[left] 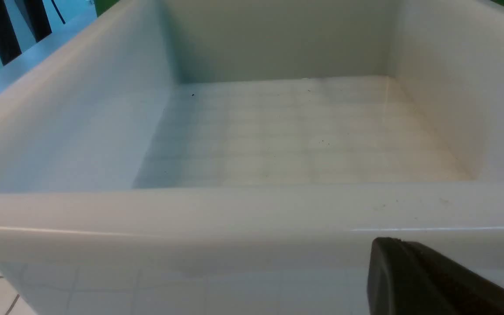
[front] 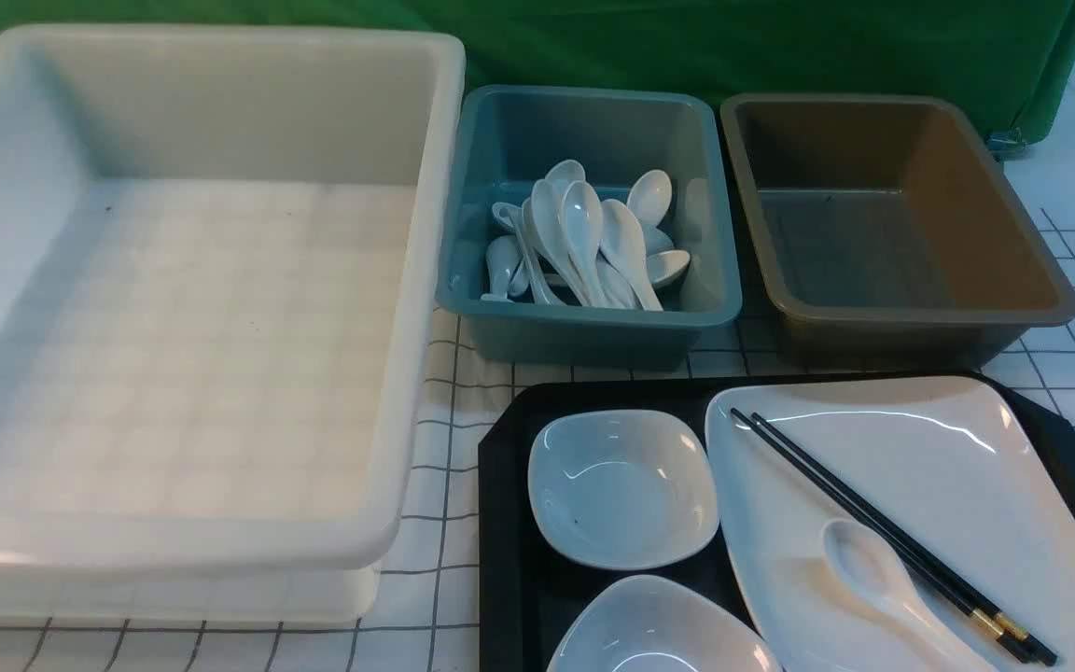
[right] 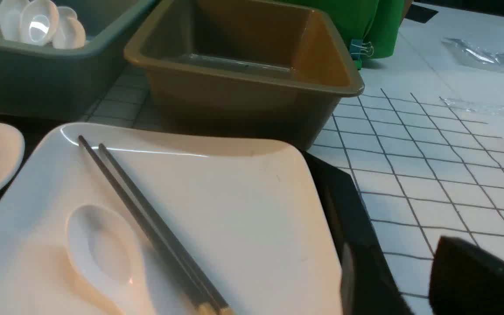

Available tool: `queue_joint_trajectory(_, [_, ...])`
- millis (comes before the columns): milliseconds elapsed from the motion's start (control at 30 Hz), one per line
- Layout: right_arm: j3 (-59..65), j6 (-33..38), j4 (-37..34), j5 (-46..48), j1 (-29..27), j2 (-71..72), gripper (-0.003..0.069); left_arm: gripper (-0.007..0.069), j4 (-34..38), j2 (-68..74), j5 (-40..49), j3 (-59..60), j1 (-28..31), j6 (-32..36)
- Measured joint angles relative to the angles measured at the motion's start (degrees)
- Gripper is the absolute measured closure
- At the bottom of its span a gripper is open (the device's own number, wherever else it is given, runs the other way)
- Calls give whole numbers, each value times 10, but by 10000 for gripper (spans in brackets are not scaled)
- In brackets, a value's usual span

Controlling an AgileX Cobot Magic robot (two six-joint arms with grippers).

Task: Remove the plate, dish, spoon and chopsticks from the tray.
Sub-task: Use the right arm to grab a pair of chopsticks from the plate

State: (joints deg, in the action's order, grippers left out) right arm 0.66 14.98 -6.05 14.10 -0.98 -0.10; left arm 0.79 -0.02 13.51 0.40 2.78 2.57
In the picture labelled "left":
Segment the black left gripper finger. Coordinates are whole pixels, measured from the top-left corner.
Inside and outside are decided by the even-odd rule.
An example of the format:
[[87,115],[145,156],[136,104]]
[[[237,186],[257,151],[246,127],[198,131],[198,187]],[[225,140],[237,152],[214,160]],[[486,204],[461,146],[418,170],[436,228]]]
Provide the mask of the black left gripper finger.
[[504,315],[504,288],[413,241],[375,238],[367,278],[371,315]]

